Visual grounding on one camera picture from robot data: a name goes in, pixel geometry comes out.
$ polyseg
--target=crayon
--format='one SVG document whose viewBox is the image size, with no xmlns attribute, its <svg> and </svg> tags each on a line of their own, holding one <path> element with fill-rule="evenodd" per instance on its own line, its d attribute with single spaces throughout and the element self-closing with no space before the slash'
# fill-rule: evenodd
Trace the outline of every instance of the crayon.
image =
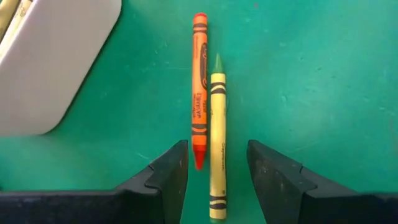
<svg viewBox="0 0 398 224">
<path fill-rule="evenodd" d="M 192 61 L 192 149 L 198 170 L 203 167 L 207 148 L 207 15 L 193 18 Z"/>
<path fill-rule="evenodd" d="M 210 86 L 210 218 L 218 221 L 226 219 L 226 88 L 218 54 Z"/>
<path fill-rule="evenodd" d="M 8 26 L 7 32 L 0 43 L 0 58 L 2 57 L 6 49 L 8 49 L 9 44 L 11 43 L 11 39 L 16 33 L 17 28 L 21 24 L 23 18 L 25 17 L 31 3 L 32 0 L 22 0 L 21 3 L 19 3 L 18 9 L 14 14 L 14 18 Z"/>
<path fill-rule="evenodd" d="M 2 0 L 0 2 L 0 41 L 6 33 L 8 24 L 17 10 L 20 0 Z"/>
</svg>

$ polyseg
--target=white object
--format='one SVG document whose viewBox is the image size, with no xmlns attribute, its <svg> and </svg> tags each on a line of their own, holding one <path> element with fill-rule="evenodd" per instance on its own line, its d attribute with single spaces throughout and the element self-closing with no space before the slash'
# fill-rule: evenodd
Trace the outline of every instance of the white object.
<svg viewBox="0 0 398 224">
<path fill-rule="evenodd" d="M 121 0 L 33 0 L 0 57 L 0 136 L 60 122 L 120 10 Z"/>
</svg>

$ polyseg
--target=green surface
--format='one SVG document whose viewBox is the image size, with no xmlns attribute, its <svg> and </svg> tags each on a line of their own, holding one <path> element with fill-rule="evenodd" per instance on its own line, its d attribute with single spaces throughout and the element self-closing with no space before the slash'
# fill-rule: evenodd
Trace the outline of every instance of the green surface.
<svg viewBox="0 0 398 224">
<path fill-rule="evenodd" d="M 123 1 L 60 125 L 0 140 L 5 190 L 110 189 L 190 139 L 192 19 L 227 73 L 228 220 L 264 222 L 249 139 L 358 191 L 398 189 L 398 1 Z M 182 223 L 208 222 L 190 155 Z"/>
</svg>

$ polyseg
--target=scratch on surface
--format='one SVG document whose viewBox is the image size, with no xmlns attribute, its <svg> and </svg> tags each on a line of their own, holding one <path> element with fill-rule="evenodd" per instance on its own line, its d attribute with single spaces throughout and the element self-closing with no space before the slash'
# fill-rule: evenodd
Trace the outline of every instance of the scratch on surface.
<svg viewBox="0 0 398 224">
<path fill-rule="evenodd" d="M 142 69 L 141 69 L 141 72 L 142 72 L 142 73 L 146 73 L 146 72 L 148 72 L 148 70 L 149 70 L 149 68 L 148 68 L 148 67 L 146 67 L 146 68 L 142 68 Z"/>
<path fill-rule="evenodd" d="M 311 103 L 308 102 L 307 100 L 303 100 L 301 98 L 297 99 L 298 102 L 304 104 L 305 106 L 311 106 Z"/>
<path fill-rule="evenodd" d="M 383 69 L 383 79 L 384 79 L 385 82 L 388 81 L 388 70 L 389 70 L 389 67 L 388 67 L 388 66 L 384 66 L 384 69 Z"/>
<path fill-rule="evenodd" d="M 365 103 L 369 103 L 370 99 L 369 99 L 369 97 L 364 96 L 364 97 L 363 97 L 363 101 L 364 101 Z"/>
<path fill-rule="evenodd" d="M 387 114 L 388 114 L 389 116 L 391 116 L 391 117 L 393 117 L 393 116 L 396 115 L 396 114 L 395 114 L 394 112 L 392 112 L 392 111 L 387 111 Z"/>
<path fill-rule="evenodd" d="M 396 150 L 396 153 L 398 153 L 398 134 L 396 131 L 396 127 L 394 125 L 394 118 L 392 116 L 390 116 L 389 118 L 389 124 L 390 124 L 390 132 L 392 137 L 392 144 Z"/>
<path fill-rule="evenodd" d="M 226 98 L 226 112 L 225 113 L 228 113 L 228 109 L 229 109 L 229 98 L 227 97 Z"/>
<path fill-rule="evenodd" d="M 142 155 L 142 154 L 141 154 L 141 153 L 139 153 L 139 152 L 136 152 L 136 154 L 137 154 L 137 156 L 139 156 L 139 157 L 141 157 L 141 158 L 143 158 L 143 159 L 149 160 L 149 158 L 148 158 L 148 157 L 146 157 L 146 156 Z"/>
<path fill-rule="evenodd" d="M 182 104 L 182 100 L 181 100 L 181 99 L 178 99 L 178 100 L 176 100 L 176 101 L 173 102 L 173 105 L 174 105 L 175 107 L 177 107 L 177 108 L 180 108 L 180 107 L 181 107 L 181 104 Z"/>
<path fill-rule="evenodd" d="M 101 94 L 101 96 L 100 96 L 100 99 L 101 100 L 103 100 L 104 98 L 106 98 L 106 96 L 108 95 L 108 93 L 107 92 L 105 92 L 105 93 L 103 93 L 103 94 Z"/>
<path fill-rule="evenodd" d="M 335 123 L 335 116 L 333 114 L 329 115 L 329 123 L 334 124 Z"/>
<path fill-rule="evenodd" d="M 297 151 L 302 151 L 302 150 L 308 149 L 310 147 L 316 146 L 318 143 L 319 143 L 319 141 L 310 142 L 302 147 L 295 148 L 294 150 L 292 150 L 292 152 L 297 152 Z"/>
<path fill-rule="evenodd" d="M 168 70 L 190 70 L 191 68 L 167 67 Z"/>
<path fill-rule="evenodd" d="M 282 100 L 284 107 L 286 107 L 287 106 L 287 97 L 285 95 L 281 95 L 280 99 Z"/>
</svg>

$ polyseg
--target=orange crayon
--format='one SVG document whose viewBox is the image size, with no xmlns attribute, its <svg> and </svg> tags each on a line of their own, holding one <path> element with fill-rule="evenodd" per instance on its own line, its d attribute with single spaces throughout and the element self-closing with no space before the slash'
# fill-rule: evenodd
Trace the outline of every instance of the orange crayon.
<svg viewBox="0 0 398 224">
<path fill-rule="evenodd" d="M 207 141 L 207 16 L 193 18 L 192 149 L 198 170 L 203 166 Z"/>
</svg>

